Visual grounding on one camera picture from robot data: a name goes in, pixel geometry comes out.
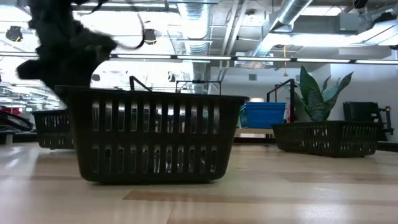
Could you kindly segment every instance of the light wood floor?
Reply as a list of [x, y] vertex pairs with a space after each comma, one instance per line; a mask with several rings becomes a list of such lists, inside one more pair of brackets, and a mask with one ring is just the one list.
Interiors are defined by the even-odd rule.
[[1, 224], [398, 223], [398, 154], [332, 159], [235, 146], [206, 185], [100, 186], [73, 151], [0, 147]]

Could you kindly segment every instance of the ceiling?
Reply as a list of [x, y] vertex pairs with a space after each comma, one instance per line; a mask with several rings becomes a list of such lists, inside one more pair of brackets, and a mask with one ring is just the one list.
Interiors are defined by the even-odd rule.
[[[227, 30], [230, 10], [233, 1], [220, 0], [211, 8], [210, 25], [210, 54], [219, 55], [223, 45], [224, 36]], [[255, 48], [262, 37], [262, 25], [266, 15], [272, 14], [280, 8], [281, 0], [252, 0], [248, 3], [247, 9], [254, 10], [254, 16], [244, 16], [243, 22], [239, 28], [238, 38], [234, 42], [232, 54], [236, 52], [248, 52]], [[396, 0], [369, 0], [368, 11], [396, 4]], [[352, 1], [342, 0], [314, 0], [302, 15], [313, 16], [335, 16], [342, 10], [357, 13], [352, 10]], [[155, 45], [144, 45], [137, 51], [128, 51], [117, 49], [119, 53], [129, 54], [184, 54], [185, 39], [182, 36], [184, 29], [182, 19], [179, 14], [172, 12], [140, 12], [142, 20], [146, 22], [147, 29], [155, 29], [157, 43]], [[141, 28], [137, 19], [136, 12], [109, 12], [98, 11], [91, 15], [86, 15], [85, 11], [74, 12], [76, 19], [79, 19], [93, 30], [109, 33], [114, 38], [126, 45], [134, 46], [141, 39]], [[34, 52], [39, 43], [34, 33], [27, 29], [27, 21], [30, 16], [22, 10], [12, 6], [0, 6], [0, 51], [21, 51]], [[4, 38], [5, 32], [9, 26], [21, 26], [23, 28], [24, 39], [22, 42], [14, 43]], [[369, 46], [359, 48], [339, 48], [339, 47], [306, 47], [296, 45], [286, 45], [283, 47], [274, 47], [271, 53], [276, 57], [352, 57], [357, 58], [385, 58], [391, 51], [388, 47]], [[16, 83], [19, 85], [42, 85], [41, 82], [21, 81], [15, 76], [15, 68], [23, 62], [23, 58], [4, 58], [0, 61], [2, 80], [4, 83]], [[167, 74], [173, 72], [181, 79], [184, 75], [191, 72], [189, 63], [147, 63], [142, 62], [106, 62], [96, 71], [101, 75], [99, 82], [93, 82], [93, 86], [112, 88], [122, 86], [128, 88], [128, 76], [134, 75], [140, 81], [148, 86], [159, 88], [162, 91], [171, 91], [175, 86], [169, 83]], [[284, 63], [275, 63], [274, 70], [284, 68]], [[291, 63], [288, 68], [297, 67], [297, 64]]]

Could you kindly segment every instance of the potted plant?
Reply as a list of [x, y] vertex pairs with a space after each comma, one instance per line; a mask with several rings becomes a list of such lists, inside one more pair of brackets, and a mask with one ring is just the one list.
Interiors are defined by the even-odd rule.
[[329, 89], [328, 77], [320, 89], [304, 67], [297, 84], [301, 103], [311, 122], [275, 124], [272, 126], [279, 149], [319, 156], [361, 157], [375, 153], [379, 123], [355, 121], [328, 121], [338, 95], [346, 88], [353, 72], [340, 79]]

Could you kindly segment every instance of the red object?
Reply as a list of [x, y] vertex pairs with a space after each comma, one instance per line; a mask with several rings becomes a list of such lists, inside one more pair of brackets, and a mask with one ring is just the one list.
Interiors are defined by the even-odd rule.
[[14, 115], [20, 115], [20, 111], [19, 108], [1, 108], [0, 111], [4, 111], [4, 112], [8, 112], [8, 113], [12, 113]]

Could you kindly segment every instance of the blue crate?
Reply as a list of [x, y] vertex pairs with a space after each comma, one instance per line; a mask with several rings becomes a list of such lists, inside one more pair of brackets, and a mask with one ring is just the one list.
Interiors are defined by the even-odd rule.
[[248, 102], [239, 114], [242, 128], [272, 128], [284, 121], [286, 103]]

